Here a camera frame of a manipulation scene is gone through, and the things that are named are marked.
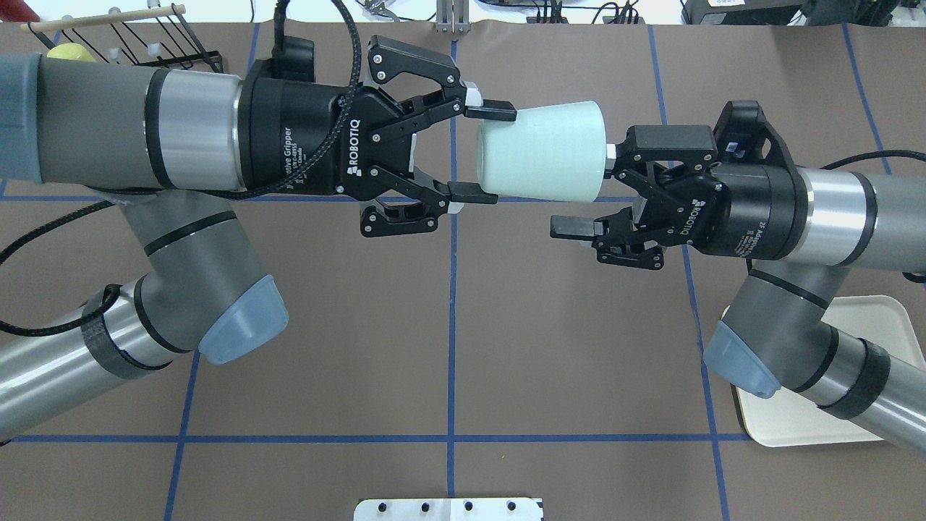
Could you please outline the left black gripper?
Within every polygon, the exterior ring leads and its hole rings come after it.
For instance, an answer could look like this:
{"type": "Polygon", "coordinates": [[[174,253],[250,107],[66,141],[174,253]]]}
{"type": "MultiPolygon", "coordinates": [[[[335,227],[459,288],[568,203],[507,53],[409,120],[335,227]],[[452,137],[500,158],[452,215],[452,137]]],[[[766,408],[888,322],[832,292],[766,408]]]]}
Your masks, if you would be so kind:
{"type": "Polygon", "coordinates": [[[347,87],[271,78],[255,63],[242,86],[242,173],[246,187],[290,195],[345,195],[361,207],[366,237],[430,233],[463,204],[495,205],[477,182],[438,182],[414,165],[417,134],[459,115],[515,122],[512,102],[465,108],[450,56],[383,36],[370,41],[373,76],[347,87]]]}

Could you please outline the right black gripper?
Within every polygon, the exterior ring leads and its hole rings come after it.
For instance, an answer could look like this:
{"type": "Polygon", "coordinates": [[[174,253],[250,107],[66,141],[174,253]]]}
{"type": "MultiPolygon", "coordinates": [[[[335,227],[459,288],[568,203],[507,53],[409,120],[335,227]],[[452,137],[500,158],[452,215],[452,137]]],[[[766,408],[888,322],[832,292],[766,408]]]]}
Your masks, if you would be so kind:
{"type": "Polygon", "coordinates": [[[717,161],[707,125],[635,125],[606,144],[604,179],[638,195],[632,207],[596,220],[552,216],[550,237],[592,240],[600,263],[658,270],[666,247],[710,256],[776,261],[803,234],[808,214],[797,166],[717,161]]]}

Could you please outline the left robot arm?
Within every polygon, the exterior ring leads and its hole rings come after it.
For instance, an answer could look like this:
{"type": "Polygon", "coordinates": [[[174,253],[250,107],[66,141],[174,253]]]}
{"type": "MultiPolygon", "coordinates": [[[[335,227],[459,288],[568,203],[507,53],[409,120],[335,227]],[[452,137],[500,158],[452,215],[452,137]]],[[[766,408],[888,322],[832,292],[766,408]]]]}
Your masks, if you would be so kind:
{"type": "Polygon", "coordinates": [[[102,201],[24,235],[15,248],[117,207],[152,273],[110,284],[56,324],[2,350],[2,441],[188,352],[222,364],[286,329],[273,277],[231,205],[264,194],[360,201],[366,237],[430,233],[476,182],[415,168],[419,132],[454,117],[513,122],[450,56],[374,36],[370,78],[315,81],[314,43],[277,36],[269,59],[234,74],[2,56],[2,177],[82,185],[102,201]]]}

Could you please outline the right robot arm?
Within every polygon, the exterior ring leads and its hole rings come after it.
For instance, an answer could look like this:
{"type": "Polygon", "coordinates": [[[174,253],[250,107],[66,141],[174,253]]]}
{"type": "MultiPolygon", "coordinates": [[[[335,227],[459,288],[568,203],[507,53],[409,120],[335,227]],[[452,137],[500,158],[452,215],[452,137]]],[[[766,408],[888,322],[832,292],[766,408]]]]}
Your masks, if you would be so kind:
{"type": "Polygon", "coordinates": [[[924,281],[924,177],[860,174],[861,153],[797,167],[766,123],[635,126],[606,176],[640,204],[596,220],[551,218],[551,235],[588,241],[601,263],[658,270],[687,245],[744,258],[747,278],[703,352],[708,368],[760,398],[789,389],[823,412],[924,452],[924,372],[824,323],[854,267],[924,281]]]}

